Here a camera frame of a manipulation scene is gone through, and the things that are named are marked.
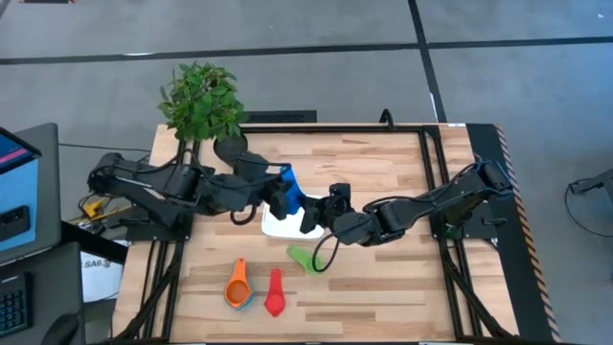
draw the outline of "concrete floor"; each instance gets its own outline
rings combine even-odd
[[[430,42],[613,35],[599,0],[418,0]],[[174,52],[320,44],[417,42],[404,0],[10,1],[0,58]],[[507,133],[563,340],[609,343],[613,240],[568,219],[568,182],[613,168],[609,96],[613,44],[430,52],[449,122],[497,123]],[[420,52],[209,59],[239,79],[250,110],[316,109],[320,122],[433,122]],[[60,141],[147,149],[163,121],[159,85],[179,60],[0,66],[1,126],[59,124]],[[86,175],[103,154],[62,147],[62,215],[77,214]],[[138,158],[138,153],[127,153]],[[613,234],[602,193],[573,198],[590,227]],[[106,332],[88,325],[88,341]]]

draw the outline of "orange cup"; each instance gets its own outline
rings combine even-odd
[[[235,310],[240,310],[251,300],[253,291],[247,282],[247,266],[244,258],[238,258],[223,297],[226,303]]]

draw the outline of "keyboard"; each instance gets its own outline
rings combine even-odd
[[[32,274],[28,272],[0,281],[0,338],[32,326]]]

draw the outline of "wooden table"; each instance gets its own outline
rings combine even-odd
[[[441,126],[451,175],[473,162],[465,126]],[[356,209],[375,198],[416,196],[427,191],[418,136],[413,133],[248,134],[249,149],[269,161],[291,162],[302,190],[325,196],[335,182],[352,184]],[[176,154],[173,131],[159,126],[150,158],[159,165]],[[431,157],[434,160],[433,146]],[[220,172],[229,168],[203,142],[200,161]],[[341,245],[323,275],[308,276],[286,254],[288,245],[312,249],[316,242],[284,241],[261,232],[261,208],[254,221],[235,226],[228,215],[196,217],[185,246],[171,341],[409,341],[454,338],[443,270],[428,220],[419,220],[404,238],[364,248]],[[113,318],[122,330],[140,308],[149,242],[129,248]],[[322,250],[327,259],[333,241]],[[481,240],[465,241],[474,289],[503,327],[517,326],[498,252]],[[170,250],[167,262],[170,261]],[[244,257],[255,290],[251,304],[234,311],[222,291],[233,262]],[[286,308],[277,318],[263,301],[272,268],[283,271]],[[465,302],[465,333],[470,334]],[[165,297],[159,306],[165,306]],[[154,334],[161,332],[162,312]]]

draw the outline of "white dish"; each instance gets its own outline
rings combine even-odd
[[[305,210],[301,207],[295,215],[287,215],[284,220],[278,220],[270,213],[270,207],[264,203],[264,214],[261,218],[261,231],[266,236],[287,239],[287,240],[303,240],[315,241],[324,236],[324,228],[317,225],[313,231],[308,234],[300,232],[300,224],[305,216]]]

